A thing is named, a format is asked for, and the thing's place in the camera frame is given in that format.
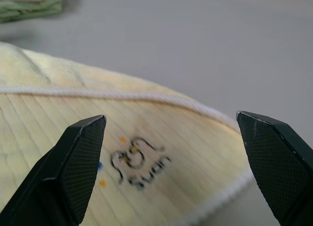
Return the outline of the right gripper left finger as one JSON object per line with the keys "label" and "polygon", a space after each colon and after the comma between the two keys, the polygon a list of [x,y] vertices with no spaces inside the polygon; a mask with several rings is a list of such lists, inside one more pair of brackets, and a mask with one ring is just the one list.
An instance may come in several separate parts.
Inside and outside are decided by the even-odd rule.
{"label": "right gripper left finger", "polygon": [[0,213],[0,226],[79,226],[95,185],[106,117],[67,127]]}

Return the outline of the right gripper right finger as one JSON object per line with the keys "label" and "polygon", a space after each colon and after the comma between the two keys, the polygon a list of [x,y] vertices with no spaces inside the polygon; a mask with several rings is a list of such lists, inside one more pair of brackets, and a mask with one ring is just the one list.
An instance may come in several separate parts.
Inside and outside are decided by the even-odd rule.
{"label": "right gripper right finger", "polygon": [[257,185],[280,226],[313,226],[313,149],[277,119],[236,115]]}

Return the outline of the pale yellow towel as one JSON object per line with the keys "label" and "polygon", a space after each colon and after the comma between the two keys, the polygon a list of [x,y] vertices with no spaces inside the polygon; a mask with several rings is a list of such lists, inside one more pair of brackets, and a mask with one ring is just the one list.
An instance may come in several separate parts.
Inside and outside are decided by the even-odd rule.
{"label": "pale yellow towel", "polygon": [[251,180],[236,124],[127,75],[0,43],[0,213],[79,120],[104,115],[80,226],[194,226]]}

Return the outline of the green folded towel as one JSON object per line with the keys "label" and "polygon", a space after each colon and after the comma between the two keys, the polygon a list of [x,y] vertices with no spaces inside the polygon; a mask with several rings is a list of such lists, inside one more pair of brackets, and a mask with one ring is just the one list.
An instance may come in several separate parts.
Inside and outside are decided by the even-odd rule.
{"label": "green folded towel", "polygon": [[47,17],[61,13],[62,9],[63,0],[2,1],[0,2],[0,23]]}

